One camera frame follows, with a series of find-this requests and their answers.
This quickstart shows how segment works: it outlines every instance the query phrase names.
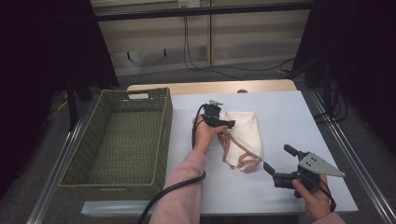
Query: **person's right hand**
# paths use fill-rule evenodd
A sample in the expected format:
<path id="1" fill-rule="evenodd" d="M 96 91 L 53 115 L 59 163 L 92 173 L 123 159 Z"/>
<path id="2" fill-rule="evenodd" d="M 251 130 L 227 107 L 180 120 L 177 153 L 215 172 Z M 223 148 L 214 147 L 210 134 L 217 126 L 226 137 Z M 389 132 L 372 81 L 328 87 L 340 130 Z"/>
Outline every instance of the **person's right hand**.
<path id="1" fill-rule="evenodd" d="M 327 185 L 326 175 L 320 175 L 320 179 Z M 321 190 L 317 189 L 315 192 L 309 192 L 297 179 L 294 179 L 292 184 L 305 199 L 305 212 L 311 223 L 330 214 L 330 199 Z M 319 185 L 327 190 L 322 182 Z"/>
<path id="2" fill-rule="evenodd" d="M 201 151 L 204 154 L 206 154 L 210 144 L 215 140 L 216 134 L 225 132 L 228 128 L 227 125 L 216 128 L 209 127 L 201 115 L 198 117 L 197 125 L 193 150 Z"/>

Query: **cabinet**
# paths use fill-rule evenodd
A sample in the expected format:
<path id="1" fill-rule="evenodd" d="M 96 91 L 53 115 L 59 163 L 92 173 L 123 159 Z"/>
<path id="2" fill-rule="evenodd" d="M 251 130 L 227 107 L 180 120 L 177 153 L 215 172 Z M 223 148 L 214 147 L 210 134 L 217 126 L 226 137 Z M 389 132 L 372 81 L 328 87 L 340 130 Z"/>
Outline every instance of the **cabinet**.
<path id="1" fill-rule="evenodd" d="M 128 4 L 127 1 L 98 5 L 96 14 L 168 10 L 177 1 Z M 243 7 L 263 4 L 296 3 L 279 0 L 202 0 L 201 7 Z M 293 56 L 300 44 L 309 10 L 249 12 L 188 17 L 191 47 L 205 47 L 207 64 L 256 62 Z M 182 17 L 125 21 L 99 21 L 108 51 L 111 53 L 184 47 Z"/>

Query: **white table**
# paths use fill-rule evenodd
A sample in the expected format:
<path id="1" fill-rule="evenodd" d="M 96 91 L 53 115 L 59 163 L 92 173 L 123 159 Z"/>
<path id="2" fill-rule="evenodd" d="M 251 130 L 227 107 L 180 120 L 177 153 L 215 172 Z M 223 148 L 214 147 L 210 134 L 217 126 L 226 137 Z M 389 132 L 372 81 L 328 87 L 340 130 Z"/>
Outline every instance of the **white table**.
<path id="1" fill-rule="evenodd" d="M 254 111 L 262 138 L 263 160 L 277 172 L 296 171 L 298 160 L 283 150 L 289 144 L 311 151 L 335 165 L 318 127 L 299 91 L 211 93 L 172 95 L 174 116 L 168 153 L 167 175 L 191 150 L 191 120 L 198 107 L 208 101 L 223 102 L 225 111 Z M 222 148 L 215 141 L 207 154 L 202 214 L 224 216 L 284 215 L 304 211 L 304 201 L 291 189 L 277 189 L 273 178 L 259 168 L 250 174 L 231 170 L 222 162 Z M 343 178 L 328 177 L 336 211 L 358 208 Z M 148 202 L 85 202 L 82 214 L 93 217 L 140 216 Z"/>

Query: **gray carpet floor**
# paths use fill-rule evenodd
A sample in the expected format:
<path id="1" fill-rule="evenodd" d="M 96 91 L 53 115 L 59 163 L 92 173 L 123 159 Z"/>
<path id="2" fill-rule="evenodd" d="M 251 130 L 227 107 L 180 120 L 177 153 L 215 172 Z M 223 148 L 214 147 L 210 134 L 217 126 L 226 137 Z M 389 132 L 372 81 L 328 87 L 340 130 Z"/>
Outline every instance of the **gray carpet floor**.
<path id="1" fill-rule="evenodd" d="M 233 64 L 246 69 L 263 69 L 276 66 L 281 61 L 265 63 Z M 291 63 L 285 64 L 284 69 L 290 68 Z M 145 75 L 119 77 L 119 90 L 126 90 L 135 84 L 169 83 L 169 82 L 198 82 L 225 80 L 256 80 L 279 78 L 277 69 L 265 72 L 252 72 L 232 68 L 212 68 L 218 72 L 191 71 L 181 69 L 176 71 L 159 72 Z M 313 115 L 319 114 L 310 92 L 304 84 L 304 76 L 294 80 L 297 89 L 303 96 Z M 92 89 L 94 97 L 100 90 Z M 52 98 L 52 109 L 56 108 L 64 97 L 64 92 Z M 89 103 L 78 101 L 78 106 Z M 365 125 L 360 112 L 352 103 L 348 103 L 349 113 L 346 119 L 339 122 L 350 144 L 355 148 L 359 158 L 376 184 L 380 187 L 392 207 L 396 206 L 396 188 L 393 179 L 396 178 L 396 158 L 384 146 L 381 139 L 371 132 Z M 0 223 L 26 223 L 36 200 L 44 188 L 51 169 L 56 162 L 64 141 L 69 134 L 69 117 L 67 108 L 52 112 L 46 121 L 39 141 L 36 143 L 34 156 L 24 166 L 21 175 L 16 179 L 6 196 L 0 202 Z M 346 160 L 337 141 L 334 139 L 326 124 L 319 124 L 328 147 L 337 163 L 348 175 L 345 178 L 351 194 L 359 208 L 359 212 L 342 214 L 347 223 L 384 223 L 374 204 L 357 178 L 355 172 Z M 133 218 L 94 218 L 82 215 L 83 202 L 69 194 L 56 190 L 42 223 L 133 223 Z M 221 223 L 271 223 L 266 217 L 224 218 Z M 202 223 L 219 223 L 219 219 L 203 218 Z M 300 214 L 300 223 L 307 223 L 304 214 Z"/>

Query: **tabletop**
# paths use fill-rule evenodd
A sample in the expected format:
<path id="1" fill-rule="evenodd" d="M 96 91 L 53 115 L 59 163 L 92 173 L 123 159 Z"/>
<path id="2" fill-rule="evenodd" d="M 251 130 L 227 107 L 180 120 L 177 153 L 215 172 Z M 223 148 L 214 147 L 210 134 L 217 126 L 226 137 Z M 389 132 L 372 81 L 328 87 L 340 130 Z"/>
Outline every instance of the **tabletop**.
<path id="1" fill-rule="evenodd" d="M 273 165 L 277 172 L 291 173 L 298 164 L 296 158 L 283 150 L 284 144 L 315 152 L 335 166 L 304 97 L 289 80 L 135 85 L 128 91 L 159 87 L 168 87 L 173 93 L 174 116 L 166 175 L 191 150 L 191 118 L 198 106 L 209 99 L 223 102 L 223 110 L 256 113 L 262 137 L 262 161 Z M 239 90 L 249 93 L 236 94 Z M 304 211 L 304 201 L 294 198 L 293 190 L 274 187 L 272 177 L 262 169 L 262 162 L 255 172 L 247 175 L 231 170 L 219 159 L 221 153 L 222 148 L 215 141 L 207 156 L 203 215 L 280 215 Z M 339 204 L 337 211 L 357 211 L 343 178 L 330 176 L 329 187 L 334 189 L 332 195 Z M 85 202 L 81 213 L 93 217 L 138 216 L 147 203 Z"/>

